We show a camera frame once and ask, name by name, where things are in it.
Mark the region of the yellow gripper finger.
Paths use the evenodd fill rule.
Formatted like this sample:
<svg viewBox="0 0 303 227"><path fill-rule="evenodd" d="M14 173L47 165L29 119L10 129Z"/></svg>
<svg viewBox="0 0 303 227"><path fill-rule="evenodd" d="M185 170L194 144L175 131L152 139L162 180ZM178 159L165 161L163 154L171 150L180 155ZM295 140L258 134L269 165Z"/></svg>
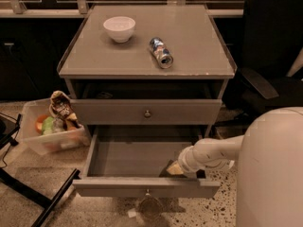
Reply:
<svg viewBox="0 0 303 227"><path fill-rule="evenodd" d="M183 175L184 174L183 169L180 167L180 165L178 164L177 161L170 162L166 168L166 171L170 175Z"/></svg>

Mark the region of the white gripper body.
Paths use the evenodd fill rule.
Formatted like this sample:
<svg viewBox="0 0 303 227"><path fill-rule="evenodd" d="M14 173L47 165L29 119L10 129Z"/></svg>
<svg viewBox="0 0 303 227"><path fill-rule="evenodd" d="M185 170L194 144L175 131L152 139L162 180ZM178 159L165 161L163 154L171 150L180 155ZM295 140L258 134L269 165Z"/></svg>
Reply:
<svg viewBox="0 0 303 227"><path fill-rule="evenodd" d="M194 147L184 148L177 159L177 163L185 173L194 173L198 170L205 170L205 165L198 162L194 156Z"/></svg>

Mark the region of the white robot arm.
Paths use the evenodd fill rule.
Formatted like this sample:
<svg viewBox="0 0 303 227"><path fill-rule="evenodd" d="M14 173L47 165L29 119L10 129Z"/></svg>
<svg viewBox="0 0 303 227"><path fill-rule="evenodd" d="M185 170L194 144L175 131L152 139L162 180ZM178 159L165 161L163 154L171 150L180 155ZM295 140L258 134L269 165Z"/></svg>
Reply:
<svg viewBox="0 0 303 227"><path fill-rule="evenodd" d="M303 108L271 110L245 134L184 148L171 175L238 165L236 227L303 227Z"/></svg>

